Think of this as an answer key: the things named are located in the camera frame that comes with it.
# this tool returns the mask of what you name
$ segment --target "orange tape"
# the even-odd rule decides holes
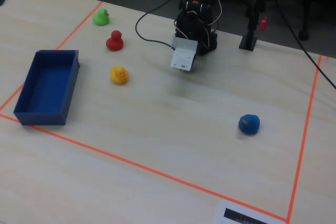
[[[3,117],[3,118],[9,119],[9,120],[11,120],[11,121],[20,123],[19,120],[16,120],[16,119],[11,118],[11,117],[9,117],[9,116],[2,115],[2,114],[0,114],[0,116]],[[155,170],[155,169],[149,168],[149,167],[147,167],[147,166],[138,164],[138,163],[133,162],[133,161],[130,161],[130,160],[126,159],[126,158],[123,158],[123,157],[114,155],[114,154],[112,154],[112,153],[103,151],[103,150],[101,150],[101,149],[95,148],[95,147],[93,147],[93,146],[90,146],[90,145],[87,145],[87,144],[84,144],[84,143],[80,143],[80,142],[75,141],[75,140],[72,140],[72,139],[70,139],[70,138],[68,138],[68,137],[58,135],[58,134],[56,134],[56,133],[53,133],[53,132],[44,130],[44,129],[39,128],[39,127],[36,127],[36,126],[32,126],[32,125],[31,125],[31,126],[29,126],[29,127],[32,128],[32,129],[41,131],[41,132],[43,132],[43,133],[46,133],[46,134],[48,134],[48,135],[57,137],[57,138],[59,138],[59,139],[65,140],[65,141],[70,142],[70,143],[72,143],[72,144],[76,144],[76,145],[79,145],[79,146],[81,146],[81,147],[90,149],[90,150],[92,150],[92,151],[101,153],[101,154],[103,154],[103,155],[106,155],[106,156],[109,156],[109,157],[113,157],[113,158],[115,158],[115,159],[117,159],[117,160],[123,161],[123,162],[125,162],[125,163],[128,163],[128,164],[130,164],[130,165],[136,166],[136,167],[138,167],[138,168],[147,170],[147,171],[149,171],[149,172],[151,172],[151,173],[155,173],[155,174],[157,174],[157,175],[159,175],[159,176],[162,176],[162,177],[171,179],[171,180],[173,180],[173,181],[175,181],[175,182],[178,182],[178,183],[181,183],[181,184],[183,184],[183,185],[190,186],[190,187],[192,187],[192,188],[195,188],[195,189],[197,189],[197,190],[203,191],[203,192],[205,192],[205,193],[208,193],[208,194],[217,196],[217,197],[222,198],[222,199],[226,199],[226,200],[232,201],[232,202],[237,203],[237,204],[239,204],[239,205],[242,205],[242,206],[244,206],[244,207],[248,207],[248,208],[253,209],[253,210],[255,210],[255,211],[258,211],[258,212],[261,212],[261,213],[263,213],[263,214],[269,215],[269,216],[271,216],[271,217],[273,217],[273,218],[276,218],[276,219],[279,219],[279,220],[282,220],[282,221],[286,221],[286,219],[285,219],[284,217],[277,216],[277,215],[275,215],[275,214],[273,214],[273,213],[271,213],[271,212],[268,212],[268,211],[266,211],[266,210],[263,210],[263,209],[254,207],[254,206],[252,206],[252,205],[249,205],[249,204],[247,204],[247,203],[241,202],[241,201],[239,201],[239,200],[232,199],[232,198],[230,198],[230,197],[227,197],[227,196],[225,196],[225,195],[216,193],[216,192],[214,192],[214,191],[211,191],[211,190],[209,190],[209,189],[203,188],[203,187],[201,187],[201,186],[197,186],[197,185],[194,185],[194,184],[192,184],[192,183],[189,183],[189,182],[186,182],[186,181],[184,181],[184,180],[181,180],[181,179],[179,179],[179,178],[173,177],[173,176],[171,176],[171,175],[168,175],[168,174],[159,172],[158,170]]]
[[[322,60],[322,55],[320,55],[320,57],[319,57],[319,61],[317,63],[318,66],[321,65],[321,60]],[[291,217],[292,211],[293,211],[293,205],[294,205],[296,190],[297,190],[297,187],[298,187],[298,181],[299,181],[299,175],[300,175],[304,145],[306,143],[306,137],[307,137],[307,131],[308,131],[308,125],[309,125],[309,119],[310,119],[310,112],[311,112],[311,107],[313,105],[314,93],[315,93],[315,88],[316,88],[316,83],[317,83],[318,76],[319,76],[319,70],[316,69],[314,82],[313,82],[313,86],[311,88],[311,93],[310,93],[310,99],[309,99],[308,110],[307,110],[307,115],[306,115],[306,122],[305,122],[305,125],[304,125],[305,127],[304,127],[304,130],[303,130],[303,136],[302,136],[298,166],[296,168],[296,174],[295,174],[294,185],[293,185],[293,189],[292,189],[292,195],[290,197],[290,203],[289,203],[289,209],[288,209],[288,213],[287,213],[286,223],[290,222],[290,217]]]
[[[92,14],[102,5],[102,1],[92,10],[92,12],[90,12],[90,14],[82,20],[81,23],[79,23],[79,25],[69,34],[68,37],[66,37],[62,43],[56,48],[56,50],[59,50],[65,42],[68,41],[68,39],[74,35],[74,33],[85,23],[85,21],[87,21],[91,16]],[[0,107],[0,111],[7,106],[7,104],[9,104],[9,102],[13,99],[13,97],[23,88],[23,84],[8,98],[8,100]]]
[[[20,92],[20,90],[23,88],[23,84],[8,98],[8,100],[0,107],[0,111],[7,106],[7,104],[9,104],[9,102],[13,99],[14,96],[16,96],[16,94],[18,92]]]

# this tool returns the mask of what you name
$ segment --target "red object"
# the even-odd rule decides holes
[[[268,19],[268,17],[265,16],[262,20],[259,21],[260,31],[264,31],[265,30],[266,24],[267,24],[267,19]]]
[[[124,41],[121,38],[121,32],[113,31],[111,33],[111,38],[106,41],[106,46],[112,51],[120,50],[124,45]]]

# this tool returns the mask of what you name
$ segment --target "green rubber duck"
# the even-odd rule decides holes
[[[109,14],[107,10],[103,8],[94,13],[92,19],[97,26],[104,26],[110,22]]]

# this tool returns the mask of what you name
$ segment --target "blue tray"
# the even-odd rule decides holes
[[[35,53],[14,114],[22,125],[65,125],[79,70],[77,50]]]

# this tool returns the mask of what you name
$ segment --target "black stand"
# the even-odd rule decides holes
[[[254,46],[256,45],[257,37],[254,36],[254,31],[257,29],[259,24],[259,12],[260,8],[264,4],[264,0],[257,0],[256,4],[253,6],[253,10],[249,15],[249,21],[247,25],[248,32],[241,39],[239,48],[245,49],[249,51],[254,50]]]

